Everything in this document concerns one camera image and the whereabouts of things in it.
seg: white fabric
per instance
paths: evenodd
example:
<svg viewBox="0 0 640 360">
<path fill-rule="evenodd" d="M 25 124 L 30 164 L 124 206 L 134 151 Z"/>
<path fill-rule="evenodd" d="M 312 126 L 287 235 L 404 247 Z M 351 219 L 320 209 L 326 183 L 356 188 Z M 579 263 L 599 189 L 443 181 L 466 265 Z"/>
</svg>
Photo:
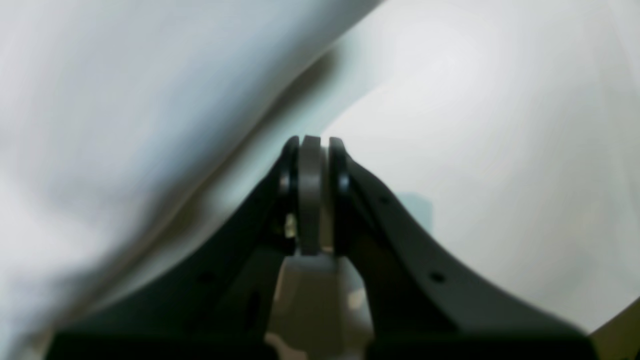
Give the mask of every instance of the white fabric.
<svg viewBox="0 0 640 360">
<path fill-rule="evenodd" d="M 376 3 L 3 1 L 0 358 L 141 254 Z"/>
<path fill-rule="evenodd" d="M 385 2 L 113 296 L 206 239 L 289 136 L 335 135 L 464 263 L 594 331 L 640 295 L 639 19 L 631 0 Z"/>
</svg>

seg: black plastic part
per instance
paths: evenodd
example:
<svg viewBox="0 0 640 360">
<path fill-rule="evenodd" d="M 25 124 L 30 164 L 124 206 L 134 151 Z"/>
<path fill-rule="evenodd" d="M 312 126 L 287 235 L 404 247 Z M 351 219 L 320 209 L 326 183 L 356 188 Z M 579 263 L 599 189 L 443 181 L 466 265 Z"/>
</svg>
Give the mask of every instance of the black plastic part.
<svg viewBox="0 0 640 360">
<path fill-rule="evenodd" d="M 264 344 L 278 273 L 295 242 L 298 137 L 227 223 L 140 291 L 56 333 L 48 360 L 277 359 Z"/>
<path fill-rule="evenodd" d="M 439 246 L 338 138 L 329 162 L 335 253 L 365 283 L 375 333 L 369 359 L 596 359 L 579 331 Z"/>
</svg>

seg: white cloth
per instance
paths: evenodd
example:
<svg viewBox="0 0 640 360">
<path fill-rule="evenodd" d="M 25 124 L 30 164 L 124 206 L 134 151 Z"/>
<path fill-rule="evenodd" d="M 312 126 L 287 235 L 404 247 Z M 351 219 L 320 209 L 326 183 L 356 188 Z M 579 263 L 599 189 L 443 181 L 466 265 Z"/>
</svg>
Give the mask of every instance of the white cloth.
<svg viewBox="0 0 640 360">
<path fill-rule="evenodd" d="M 376 4 L 0 3 L 0 358 L 142 253 Z"/>
</svg>

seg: gray roller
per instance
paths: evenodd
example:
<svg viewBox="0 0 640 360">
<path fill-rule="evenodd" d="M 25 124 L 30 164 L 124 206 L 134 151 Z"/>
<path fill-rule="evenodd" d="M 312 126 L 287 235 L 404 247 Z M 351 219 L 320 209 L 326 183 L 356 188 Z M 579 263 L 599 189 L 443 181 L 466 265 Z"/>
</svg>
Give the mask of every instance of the gray roller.
<svg viewBox="0 0 640 360">
<path fill-rule="evenodd" d="M 302 255 L 320 251 L 322 169 L 320 138 L 305 136 L 298 151 L 298 239 Z"/>
</svg>

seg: screw hole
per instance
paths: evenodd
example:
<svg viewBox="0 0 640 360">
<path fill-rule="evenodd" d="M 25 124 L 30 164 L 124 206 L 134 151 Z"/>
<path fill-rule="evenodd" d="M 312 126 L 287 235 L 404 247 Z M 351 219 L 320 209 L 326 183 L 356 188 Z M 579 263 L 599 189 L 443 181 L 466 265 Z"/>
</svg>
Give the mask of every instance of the screw hole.
<svg viewBox="0 0 640 360">
<path fill-rule="evenodd" d="M 433 282 L 437 282 L 438 284 L 442 284 L 443 282 L 445 282 L 447 279 L 444 277 L 444 275 L 440 272 L 432 272 L 431 274 L 429 274 L 429 277 L 431 278 L 431 280 Z"/>
<path fill-rule="evenodd" d="M 216 275 L 210 271 L 202 272 L 198 275 L 197 280 L 200 284 L 210 284 L 216 279 Z"/>
</svg>

